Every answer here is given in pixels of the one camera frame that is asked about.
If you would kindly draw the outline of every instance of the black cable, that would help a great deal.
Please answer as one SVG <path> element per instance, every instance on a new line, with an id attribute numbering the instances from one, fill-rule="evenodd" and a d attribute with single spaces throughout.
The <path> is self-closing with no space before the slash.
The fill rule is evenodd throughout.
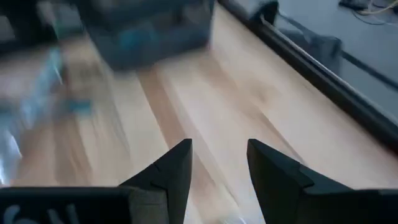
<path id="1" fill-rule="evenodd" d="M 345 51 L 343 51 L 342 57 L 345 58 L 347 61 L 351 62 L 353 65 L 357 66 L 358 68 L 364 70 L 374 78 L 378 79 L 380 82 L 393 88 L 395 91 L 398 91 L 398 83 L 392 78 L 389 78 L 385 74 L 381 74 L 380 72 L 376 71 L 374 68 L 370 67 L 369 65 L 366 65 L 364 62 L 358 60 L 356 57 L 352 56 L 351 54 Z"/>
<path id="2" fill-rule="evenodd" d="M 365 20 L 363 20 L 362 18 L 358 17 L 358 15 L 360 15 L 360 14 L 358 14 L 356 11 L 352 10 L 351 13 L 354 15 L 355 18 L 357 18 L 357 19 L 359 19 L 361 22 L 366 23 L 366 24 L 369 24 L 369 25 L 381 26 L 381 25 L 385 25 L 385 24 L 388 23 L 387 21 L 385 21 L 385 22 L 378 22 L 378 23 L 368 22 L 368 21 L 365 21 Z"/>
<path id="3" fill-rule="evenodd" d="M 383 9 L 383 8 L 387 7 L 387 6 L 379 6 L 379 5 L 375 4 L 375 3 L 372 3 L 372 6 L 378 7 L 378 8 L 380 8 L 380 9 Z"/>

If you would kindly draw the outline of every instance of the wood grain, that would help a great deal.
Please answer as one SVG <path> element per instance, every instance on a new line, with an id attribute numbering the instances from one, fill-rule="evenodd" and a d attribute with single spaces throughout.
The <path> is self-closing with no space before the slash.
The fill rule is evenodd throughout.
<path id="1" fill-rule="evenodd" d="M 150 68 L 112 72 L 87 39 L 64 47 L 69 95 L 91 114 L 27 133 L 16 185 L 118 185 L 192 138 L 185 222 L 262 223 L 246 162 L 257 138 L 350 187 L 398 187 L 395 155 L 219 7 L 207 49 Z"/>

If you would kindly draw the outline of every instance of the dark table border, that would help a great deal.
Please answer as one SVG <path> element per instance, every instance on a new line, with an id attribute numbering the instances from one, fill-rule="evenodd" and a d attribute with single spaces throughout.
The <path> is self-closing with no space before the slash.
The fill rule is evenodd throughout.
<path id="1" fill-rule="evenodd" d="M 381 111 L 347 87 L 331 71 L 296 49 L 288 40 L 279 35 L 272 26 L 247 21 L 228 4 L 228 0 L 218 0 L 218 2 L 378 141 L 398 152 L 398 126 Z"/>

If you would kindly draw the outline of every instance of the wooden table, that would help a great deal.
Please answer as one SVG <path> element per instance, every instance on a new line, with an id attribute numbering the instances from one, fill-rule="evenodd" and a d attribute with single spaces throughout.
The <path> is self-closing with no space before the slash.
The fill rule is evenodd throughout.
<path id="1" fill-rule="evenodd" d="M 92 114 L 26 134 L 15 185 L 118 185 L 193 139 L 186 223 L 263 222 L 249 138 L 353 188 L 398 187 L 398 161 L 271 49 L 216 8 L 206 50 L 114 74 L 86 39 L 64 44 L 69 94 Z"/>

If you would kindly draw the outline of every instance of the blurry container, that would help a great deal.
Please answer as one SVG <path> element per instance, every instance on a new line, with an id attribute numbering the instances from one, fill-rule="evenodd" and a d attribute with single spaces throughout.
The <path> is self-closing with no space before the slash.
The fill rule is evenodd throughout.
<path id="1" fill-rule="evenodd" d="M 43 48 L 0 63 L 0 184 L 9 184 L 21 153 L 21 135 L 48 113 L 48 96 L 60 83 L 59 49 Z"/>
<path id="2" fill-rule="evenodd" d="M 53 28 L 59 39 L 83 33 L 79 13 L 74 7 L 68 4 L 55 3 L 52 8 L 55 16 Z"/>
<path id="3" fill-rule="evenodd" d="M 110 90 L 114 77 L 89 39 L 65 40 L 61 51 L 65 70 L 63 85 L 50 97 L 55 100 L 53 116 L 24 133 L 24 162 L 13 184 L 114 185 L 128 176 L 114 165 L 130 164 L 129 145 Z"/>
<path id="4" fill-rule="evenodd" d="M 214 1 L 103 0 L 97 7 L 106 24 L 86 29 L 108 65 L 124 70 L 205 46 Z"/>
<path id="5" fill-rule="evenodd" d="M 12 29 L 6 16 L 0 16 L 0 42 L 14 40 L 14 30 Z"/>

